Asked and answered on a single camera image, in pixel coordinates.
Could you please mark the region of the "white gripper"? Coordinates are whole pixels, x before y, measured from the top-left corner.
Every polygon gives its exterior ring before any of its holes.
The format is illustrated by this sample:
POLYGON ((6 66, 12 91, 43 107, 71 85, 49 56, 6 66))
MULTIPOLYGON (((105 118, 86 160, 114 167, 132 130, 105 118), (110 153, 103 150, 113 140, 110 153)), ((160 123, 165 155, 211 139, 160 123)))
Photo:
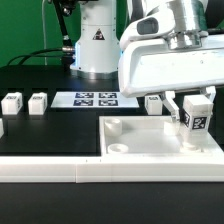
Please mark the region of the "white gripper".
POLYGON ((224 35, 208 32, 203 6, 130 6, 130 24, 120 39, 120 92, 126 97, 162 93, 180 123, 174 91, 200 89, 214 102, 224 85, 224 35))

